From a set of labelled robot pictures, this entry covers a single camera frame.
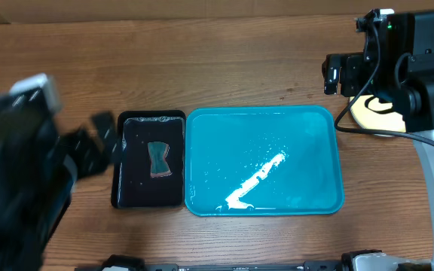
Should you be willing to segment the yellow plate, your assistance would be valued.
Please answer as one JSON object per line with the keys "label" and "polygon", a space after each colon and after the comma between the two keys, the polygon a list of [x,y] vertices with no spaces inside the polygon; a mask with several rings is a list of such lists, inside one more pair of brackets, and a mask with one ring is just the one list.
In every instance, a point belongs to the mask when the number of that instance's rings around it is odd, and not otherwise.
{"label": "yellow plate", "polygon": [[381,103],[373,95],[360,96],[350,108],[355,122],[363,129],[405,132],[402,115],[392,111],[391,103]]}

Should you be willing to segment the pink green sponge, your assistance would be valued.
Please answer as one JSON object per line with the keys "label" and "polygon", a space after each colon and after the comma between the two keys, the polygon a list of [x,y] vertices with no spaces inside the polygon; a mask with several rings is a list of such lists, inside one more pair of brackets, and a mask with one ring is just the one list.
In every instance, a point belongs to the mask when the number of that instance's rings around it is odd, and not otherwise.
{"label": "pink green sponge", "polygon": [[152,178],[166,177],[172,174],[167,162],[170,146],[165,142],[149,142],[150,176]]}

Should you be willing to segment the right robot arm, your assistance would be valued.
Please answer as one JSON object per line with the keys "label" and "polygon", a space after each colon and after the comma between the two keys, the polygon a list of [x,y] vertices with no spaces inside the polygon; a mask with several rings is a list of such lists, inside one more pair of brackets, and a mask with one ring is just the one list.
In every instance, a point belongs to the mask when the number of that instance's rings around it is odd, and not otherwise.
{"label": "right robot arm", "polygon": [[367,95],[390,103],[402,116],[402,136],[413,141],[426,181],[433,253],[425,261],[379,250],[352,251],[342,255],[336,269],[434,270],[434,10],[374,9],[356,19],[356,31],[365,34],[363,51],[325,58],[324,91],[351,102]]}

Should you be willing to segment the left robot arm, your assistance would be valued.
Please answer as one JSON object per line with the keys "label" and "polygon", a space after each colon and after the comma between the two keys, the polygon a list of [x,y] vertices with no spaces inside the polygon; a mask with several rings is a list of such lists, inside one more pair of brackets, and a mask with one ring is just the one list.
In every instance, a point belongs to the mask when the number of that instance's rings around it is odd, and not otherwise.
{"label": "left robot arm", "polygon": [[60,134],[41,90],[0,96],[0,270],[38,270],[77,180],[103,173],[112,148],[86,129]]}

